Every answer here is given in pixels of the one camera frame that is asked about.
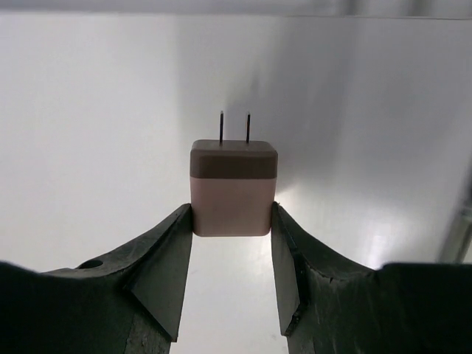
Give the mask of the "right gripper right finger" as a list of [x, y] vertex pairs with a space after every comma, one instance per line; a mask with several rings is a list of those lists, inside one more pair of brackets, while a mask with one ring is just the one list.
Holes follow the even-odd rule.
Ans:
[[358, 264], [271, 208], [281, 334], [290, 353], [469, 353], [471, 267]]

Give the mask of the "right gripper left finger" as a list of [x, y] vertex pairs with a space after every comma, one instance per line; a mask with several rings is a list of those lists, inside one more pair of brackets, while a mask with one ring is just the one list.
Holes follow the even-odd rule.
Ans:
[[168, 353], [192, 248], [183, 204], [151, 230], [76, 268], [1, 264], [3, 353]]

